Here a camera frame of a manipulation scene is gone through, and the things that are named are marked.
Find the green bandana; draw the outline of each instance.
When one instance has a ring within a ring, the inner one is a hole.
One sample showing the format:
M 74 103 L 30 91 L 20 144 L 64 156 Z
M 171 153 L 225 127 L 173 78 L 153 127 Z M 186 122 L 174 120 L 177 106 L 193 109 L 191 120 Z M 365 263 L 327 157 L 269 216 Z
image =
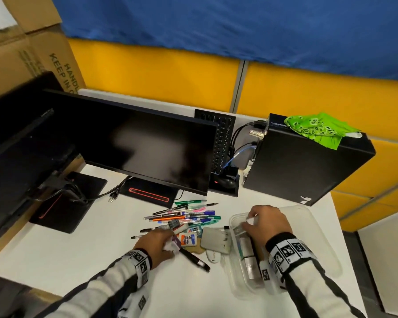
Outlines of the green bandana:
M 284 120 L 284 123 L 298 134 L 334 150 L 338 148 L 341 139 L 348 136 L 348 133 L 360 131 L 326 113 L 290 116 Z

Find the orange pen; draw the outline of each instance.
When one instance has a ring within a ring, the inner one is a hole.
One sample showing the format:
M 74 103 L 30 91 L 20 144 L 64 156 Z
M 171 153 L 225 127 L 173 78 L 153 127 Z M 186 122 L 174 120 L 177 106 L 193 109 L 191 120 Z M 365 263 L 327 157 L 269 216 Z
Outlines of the orange pen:
M 169 221 L 169 220 L 175 220 L 175 219 L 185 219 L 185 215 L 178 215 L 178 216 L 173 216 L 173 217 L 168 217 L 168 218 L 157 218 L 157 219 L 152 219 L 152 221 Z

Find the person's left hand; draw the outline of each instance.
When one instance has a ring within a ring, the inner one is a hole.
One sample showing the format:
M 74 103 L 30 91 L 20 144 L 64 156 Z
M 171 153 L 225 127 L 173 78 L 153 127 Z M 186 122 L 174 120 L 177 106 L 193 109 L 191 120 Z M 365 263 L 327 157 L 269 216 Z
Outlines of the person's left hand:
M 152 269 L 154 269 L 162 261 L 174 257 L 173 252 L 163 250 L 165 242 L 170 240 L 173 235 L 174 232 L 172 230 L 154 229 L 141 237 L 134 246 L 134 249 L 145 249 L 152 259 Z

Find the person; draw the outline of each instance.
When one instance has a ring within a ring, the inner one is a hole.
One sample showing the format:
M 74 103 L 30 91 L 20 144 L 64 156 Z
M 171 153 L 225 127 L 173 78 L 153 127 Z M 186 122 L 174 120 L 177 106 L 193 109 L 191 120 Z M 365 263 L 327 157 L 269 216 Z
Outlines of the person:
M 325 275 L 311 250 L 296 239 L 286 216 L 276 207 L 254 206 L 249 217 L 258 224 L 243 229 L 271 254 L 271 268 L 294 304 L 306 318 L 365 316 L 353 307 L 345 293 Z M 104 271 L 51 304 L 36 318 L 136 318 L 148 299 L 149 271 L 174 256 L 164 251 L 171 230 L 156 229 L 141 237 L 134 249 Z

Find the black keyboard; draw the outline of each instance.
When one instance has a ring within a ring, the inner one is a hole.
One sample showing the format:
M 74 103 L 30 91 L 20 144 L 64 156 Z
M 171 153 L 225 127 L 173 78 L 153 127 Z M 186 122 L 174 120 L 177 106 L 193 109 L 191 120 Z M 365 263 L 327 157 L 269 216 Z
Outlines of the black keyboard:
M 227 162 L 227 154 L 233 134 L 234 122 L 236 117 L 224 115 L 205 110 L 195 109 L 195 118 L 209 120 L 217 123 L 217 133 L 215 135 L 215 146 L 213 156 L 213 172 L 220 174 L 224 164 Z

